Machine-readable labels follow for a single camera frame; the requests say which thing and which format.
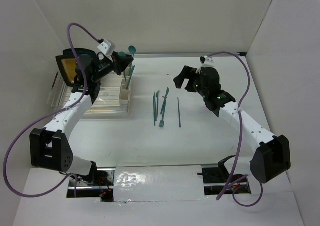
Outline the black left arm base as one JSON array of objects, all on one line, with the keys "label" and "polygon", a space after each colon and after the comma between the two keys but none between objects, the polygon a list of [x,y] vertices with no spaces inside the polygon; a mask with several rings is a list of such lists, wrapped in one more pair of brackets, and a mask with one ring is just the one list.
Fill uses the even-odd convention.
[{"label": "black left arm base", "polygon": [[101,202],[114,202],[115,167],[98,168],[94,182],[86,182],[80,176],[71,176],[66,193],[67,199],[93,198]]}]

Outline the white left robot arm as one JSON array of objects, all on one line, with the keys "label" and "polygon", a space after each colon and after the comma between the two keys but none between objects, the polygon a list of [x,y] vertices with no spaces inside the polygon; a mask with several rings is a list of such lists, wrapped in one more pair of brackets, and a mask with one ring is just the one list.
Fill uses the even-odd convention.
[{"label": "white left robot arm", "polygon": [[97,183],[99,173],[94,161],[74,156],[69,138],[85,112],[92,107],[101,90],[101,80],[114,72],[121,75],[133,62],[123,52],[110,57],[99,57],[88,49],[81,49],[75,57],[69,49],[56,57],[65,84],[72,88],[62,112],[56,113],[42,129],[35,128],[29,135],[32,166],[80,177],[88,186]]}]

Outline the teal plastic spoon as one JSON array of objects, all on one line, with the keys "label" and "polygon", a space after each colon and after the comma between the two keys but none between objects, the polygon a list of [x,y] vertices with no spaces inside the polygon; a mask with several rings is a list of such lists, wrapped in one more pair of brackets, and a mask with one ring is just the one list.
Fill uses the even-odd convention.
[{"label": "teal plastic spoon", "polygon": [[136,47],[133,46],[133,45],[130,45],[130,46],[128,47],[128,51],[129,51],[129,53],[131,54],[131,57],[134,58],[134,56],[135,56],[135,54],[136,54],[136,51],[137,51]]},{"label": "teal plastic spoon", "polygon": [[[121,59],[125,59],[125,58],[126,58],[126,54],[125,54],[123,51],[120,51],[120,52],[118,53],[118,56],[119,56]],[[120,64],[120,68],[121,68],[121,70],[122,70],[122,74],[123,74],[123,76],[124,76],[125,81],[127,81],[126,72],[125,72],[126,68],[125,68],[125,66],[124,66],[123,63]]]}]

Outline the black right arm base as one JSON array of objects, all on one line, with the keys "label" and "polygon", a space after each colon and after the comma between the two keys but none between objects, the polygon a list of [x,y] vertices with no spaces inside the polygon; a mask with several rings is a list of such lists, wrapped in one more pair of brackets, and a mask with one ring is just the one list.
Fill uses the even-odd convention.
[{"label": "black right arm base", "polygon": [[[204,194],[206,196],[218,195],[224,188],[230,173],[227,170],[225,163],[234,158],[234,155],[222,159],[216,166],[204,166],[202,172],[197,173],[202,177],[204,183]],[[250,186],[248,180],[245,178],[237,182],[234,186],[228,189],[224,194],[232,195],[237,189],[236,194],[250,194]]]}]

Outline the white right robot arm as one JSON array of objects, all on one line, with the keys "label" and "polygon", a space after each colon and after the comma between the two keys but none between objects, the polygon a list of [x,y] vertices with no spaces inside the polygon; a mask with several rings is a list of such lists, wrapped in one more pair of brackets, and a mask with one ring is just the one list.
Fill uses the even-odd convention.
[{"label": "white right robot arm", "polygon": [[202,96],[205,106],[218,118],[242,132],[254,155],[250,161],[252,175],[266,184],[291,168],[290,142],[284,136],[276,136],[263,128],[244,110],[236,99],[222,89],[218,71],[213,67],[196,69],[185,66],[174,78],[177,89],[188,83],[185,90]]}]

